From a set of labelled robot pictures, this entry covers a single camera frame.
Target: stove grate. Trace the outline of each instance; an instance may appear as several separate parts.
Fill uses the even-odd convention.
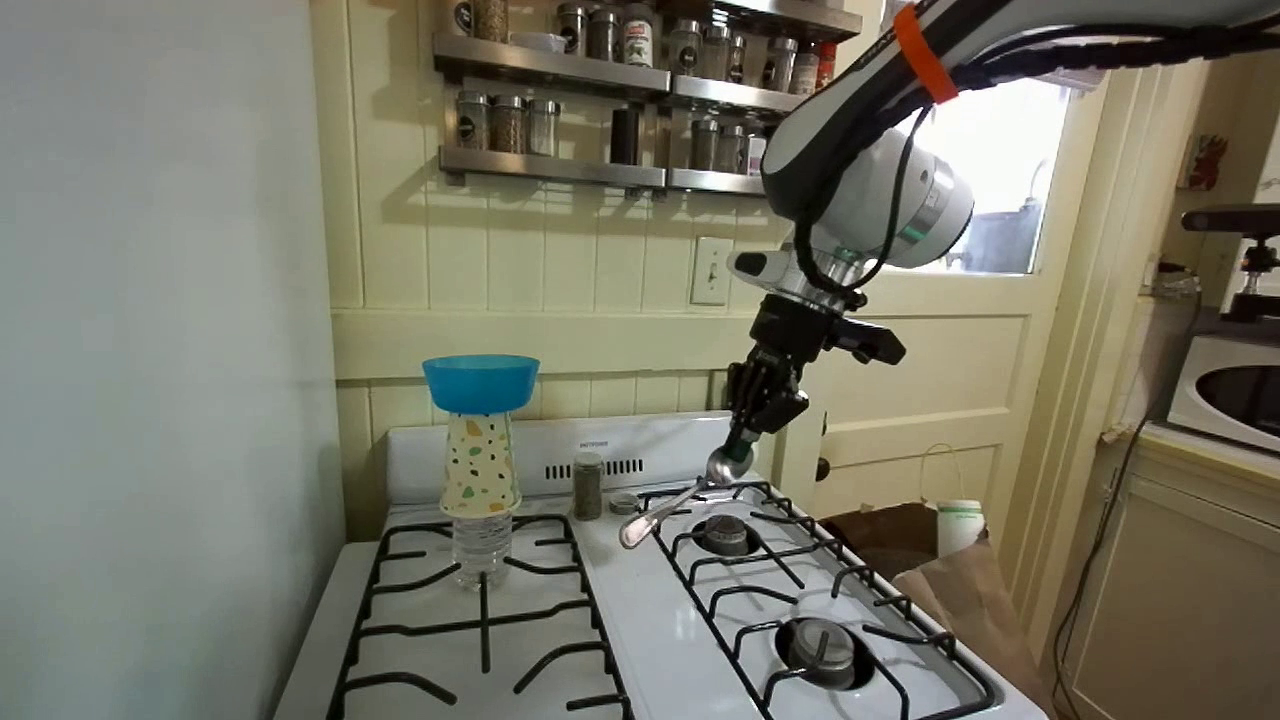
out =
[[[667,557],[671,571],[680,577],[689,601],[697,604],[697,611],[699,611],[705,622],[712,627],[719,653],[727,655],[733,673],[741,674],[746,690],[752,697],[752,703],[762,707],[765,720],[774,720],[770,703],[774,703],[778,686],[782,686],[786,680],[801,680],[803,673],[801,673],[801,668],[782,668],[782,673],[774,673],[774,674],[765,680],[765,690],[762,690],[762,686],[749,680],[749,673],[746,673],[746,663],[741,663],[741,653],[746,653],[746,641],[749,641],[752,630],[778,630],[782,622],[749,622],[749,627],[741,627],[741,630],[733,634],[733,642],[727,642],[727,634],[726,634],[719,622],[715,622],[715,611],[719,611],[719,601],[726,601],[726,595],[774,595],[774,601],[793,604],[793,607],[796,607],[796,595],[786,595],[786,591],[774,591],[774,588],[757,588],[757,582],[741,582],[741,588],[719,588],[719,591],[712,591],[712,601],[705,604],[699,591],[697,591],[697,577],[699,577],[699,567],[708,567],[708,564],[736,567],[736,564],[765,564],[765,561],[774,561],[774,564],[782,564],[782,571],[786,571],[796,588],[803,588],[801,577],[787,567],[787,561],[793,561],[793,557],[809,557],[809,552],[833,552],[833,557],[839,561],[839,571],[835,571],[835,581],[833,581],[833,595],[839,595],[850,581],[861,581],[861,582],[875,595],[880,607],[899,611],[899,616],[917,627],[917,634],[887,630],[887,627],[870,627],[870,622],[865,622],[865,630],[883,634],[883,641],[899,641],[899,642],[931,642],[931,648],[940,648],[940,653],[970,674],[970,684],[975,686],[975,700],[963,700],[963,703],[956,703],[956,707],[948,707],[948,712],[931,712],[931,720],[974,716],[974,712],[995,703],[992,680],[959,653],[956,634],[935,630],[935,627],[917,611],[917,604],[912,604],[906,591],[898,591],[894,582],[883,582],[865,561],[856,561],[839,541],[833,541],[833,534],[828,534],[814,516],[803,516],[787,494],[774,491],[770,485],[741,485],[741,486],[733,486],[733,500],[746,500],[749,491],[765,504],[765,508],[752,508],[752,519],[765,519],[765,523],[796,523],[796,529],[803,529],[803,531],[814,534],[814,544],[793,546],[793,552],[774,552],[774,546],[765,544],[765,557],[746,557],[746,561],[736,561],[736,557],[708,557],[708,561],[693,561],[689,571],[680,567],[680,546],[689,546],[693,531],[680,531],[680,534],[667,541],[665,529],[655,529],[655,544],[665,546],[665,557]],[[665,494],[680,494],[680,491],[649,491],[649,494],[639,494],[639,508],[649,508],[652,500],[665,500]],[[875,673],[880,673],[880,674],[894,684],[894,690],[899,697],[899,716],[909,716],[912,703],[909,703],[906,684],[899,684],[880,660],[875,660]]]
[[[449,564],[423,581],[404,581],[404,582],[385,582],[380,571],[385,564],[399,564],[399,561],[420,561],[423,552],[398,552],[392,541],[399,534],[415,534],[415,531],[428,531],[428,534],[452,534],[449,523],[399,523],[399,529],[389,529],[380,534],[380,546],[377,546],[377,561],[373,561],[373,571],[363,581],[363,595],[360,595],[360,621],[348,634],[348,653],[343,653],[343,673],[340,673],[340,684],[334,686],[334,700],[330,700],[330,720],[343,720],[343,697],[348,690],[363,690],[363,686],[389,686],[389,684],[407,684],[407,686],[420,686],[428,697],[435,697],[442,703],[458,703],[459,697],[428,674],[415,674],[415,673],[373,673],[373,674],[351,674],[351,668],[360,663],[360,641],[373,641],[373,634],[443,634],[443,630],[480,630],[480,673],[487,673],[493,663],[493,627],[500,622],[537,622],[537,621],[548,621],[548,616],[560,616],[560,611],[593,611],[593,627],[601,630],[601,641],[593,642],[566,642],[566,648],[551,648],[548,655],[541,655],[520,680],[518,680],[518,697],[537,684],[537,674],[555,663],[560,655],[578,655],[578,653],[601,653],[604,655],[604,673],[614,674],[614,686],[607,697],[578,697],[578,700],[566,700],[566,712],[585,712],[585,707],[604,707],[604,703],[621,703],[626,720],[631,720],[631,700],[626,690],[626,680],[618,673],[618,655],[614,655],[614,642],[607,642],[607,627],[601,622],[601,604],[596,604],[596,591],[588,582],[588,571],[585,571],[585,557],[578,546],[578,534],[569,529],[566,516],[518,516],[518,531],[520,529],[534,529],[534,523],[548,523],[551,534],[541,534],[534,541],[537,546],[548,546],[548,544],[566,544],[573,564],[566,567],[544,567],[544,564],[530,564],[530,561],[518,561],[518,557],[503,557],[508,567],[520,567],[520,571],[537,571],[537,577],[581,577],[581,601],[566,601],[566,604],[551,604],[551,607],[541,607],[541,611],[508,611],[508,616],[493,616],[487,611],[487,577],[480,577],[480,591],[476,591],[476,621],[458,621],[458,622],[367,622],[373,616],[373,601],[377,595],[398,595],[398,591],[420,591],[420,588],[434,588],[442,582],[443,577],[459,571],[459,564]]]

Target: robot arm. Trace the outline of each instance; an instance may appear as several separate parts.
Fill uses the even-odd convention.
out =
[[[959,87],[1051,66],[1148,66],[1280,48],[1269,31],[1280,0],[923,0],[917,14]],[[796,220],[796,236],[782,252],[736,255],[736,273],[770,297],[752,324],[752,357],[727,367],[733,433],[708,475],[741,475],[757,437],[809,406],[801,375],[822,353],[844,349],[865,363],[906,357],[887,329],[854,324],[850,313],[883,264],[931,264],[974,220],[974,191],[948,164],[894,133],[930,103],[887,31],[778,126],[765,191]]]

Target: burner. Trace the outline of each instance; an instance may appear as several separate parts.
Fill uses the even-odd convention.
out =
[[[818,616],[801,616],[778,627],[778,653],[822,686],[865,686],[875,674],[874,648],[844,622],[828,622]]]
[[[693,541],[705,552],[715,557],[757,557],[765,546],[765,541],[752,531],[752,523],[736,519],[736,516],[708,516],[693,529]]]

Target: white cabinet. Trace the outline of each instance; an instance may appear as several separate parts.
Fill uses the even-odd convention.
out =
[[[1078,630],[1084,716],[1280,716],[1280,459],[1274,465],[1198,459],[1175,433],[1140,446]]]

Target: gas stove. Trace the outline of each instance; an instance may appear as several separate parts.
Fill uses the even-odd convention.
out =
[[[578,465],[639,508],[689,486],[726,417],[518,423],[503,571],[458,582],[442,426],[389,433],[389,529],[348,544],[276,716],[850,720],[1043,716],[765,475],[626,552],[569,519]]]

